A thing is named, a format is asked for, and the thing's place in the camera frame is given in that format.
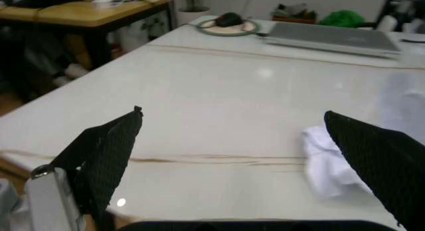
white table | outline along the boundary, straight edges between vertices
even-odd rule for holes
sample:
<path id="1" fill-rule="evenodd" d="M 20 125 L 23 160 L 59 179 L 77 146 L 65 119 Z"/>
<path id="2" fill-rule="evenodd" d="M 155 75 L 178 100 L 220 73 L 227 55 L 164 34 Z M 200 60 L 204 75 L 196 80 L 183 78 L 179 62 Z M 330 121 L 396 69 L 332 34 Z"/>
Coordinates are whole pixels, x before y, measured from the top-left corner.
<path id="1" fill-rule="evenodd" d="M 424 70 L 337 54 L 334 59 L 359 65 L 316 61 L 329 53 L 309 50 L 301 51 L 315 59 L 270 55 L 293 49 L 262 44 L 254 35 L 222 38 L 181 27 L 1 117 L 0 149 L 55 156 L 85 128 L 140 105 L 145 116 L 132 157 L 170 162 L 129 162 L 110 202 L 117 214 L 134 220 L 356 219 L 400 229 L 362 191 L 317 197 L 303 174 L 301 131 L 321 124 L 327 110 L 374 123 L 388 79 L 401 74 L 425 92 Z M 50 161 L 3 155 L 29 169 Z"/>

floor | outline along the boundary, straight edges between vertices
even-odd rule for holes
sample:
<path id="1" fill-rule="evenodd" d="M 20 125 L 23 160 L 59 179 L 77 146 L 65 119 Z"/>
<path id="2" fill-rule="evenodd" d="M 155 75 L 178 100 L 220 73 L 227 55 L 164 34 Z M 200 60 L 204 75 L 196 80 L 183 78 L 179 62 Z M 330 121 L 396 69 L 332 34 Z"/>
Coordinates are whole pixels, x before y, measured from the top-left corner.
<path id="1" fill-rule="evenodd" d="M 0 92 L 0 116 L 3 116 L 23 105 L 24 102 L 13 90 Z"/>

silver laptop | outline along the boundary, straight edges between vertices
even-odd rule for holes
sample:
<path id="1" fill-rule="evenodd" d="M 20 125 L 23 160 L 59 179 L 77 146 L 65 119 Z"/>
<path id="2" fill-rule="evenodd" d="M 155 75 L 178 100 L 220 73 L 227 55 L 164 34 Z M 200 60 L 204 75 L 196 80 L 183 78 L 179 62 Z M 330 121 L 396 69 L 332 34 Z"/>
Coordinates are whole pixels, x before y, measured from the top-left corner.
<path id="1" fill-rule="evenodd" d="M 278 22 L 266 37 L 267 43 L 398 58 L 401 50 L 376 30 Z"/>

crumpled white towel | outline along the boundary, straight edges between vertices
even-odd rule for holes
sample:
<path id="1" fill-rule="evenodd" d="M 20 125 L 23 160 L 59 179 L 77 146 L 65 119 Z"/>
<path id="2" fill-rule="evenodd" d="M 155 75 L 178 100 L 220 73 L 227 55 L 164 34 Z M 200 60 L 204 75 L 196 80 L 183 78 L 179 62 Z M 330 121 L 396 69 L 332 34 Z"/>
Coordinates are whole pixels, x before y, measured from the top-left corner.
<path id="1" fill-rule="evenodd" d="M 324 126 L 303 131 L 306 174 L 313 189 L 322 197 L 342 195 L 348 185 L 357 184 L 372 194 L 369 187 L 350 167 Z"/>

black object on plate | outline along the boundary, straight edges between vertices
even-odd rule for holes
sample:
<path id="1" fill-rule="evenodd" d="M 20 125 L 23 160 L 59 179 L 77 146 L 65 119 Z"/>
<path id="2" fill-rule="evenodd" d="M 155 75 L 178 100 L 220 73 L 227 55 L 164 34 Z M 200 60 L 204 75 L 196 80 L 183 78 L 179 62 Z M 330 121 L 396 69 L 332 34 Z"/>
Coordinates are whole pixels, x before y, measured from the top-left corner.
<path id="1" fill-rule="evenodd" d="M 243 19 L 240 15 L 233 12 L 228 12 L 215 19 L 215 25 L 218 27 L 230 27 L 243 24 Z"/>
<path id="2" fill-rule="evenodd" d="M 425 230 L 425 146 L 331 111 L 324 121 L 347 162 L 396 220 L 409 231 Z"/>

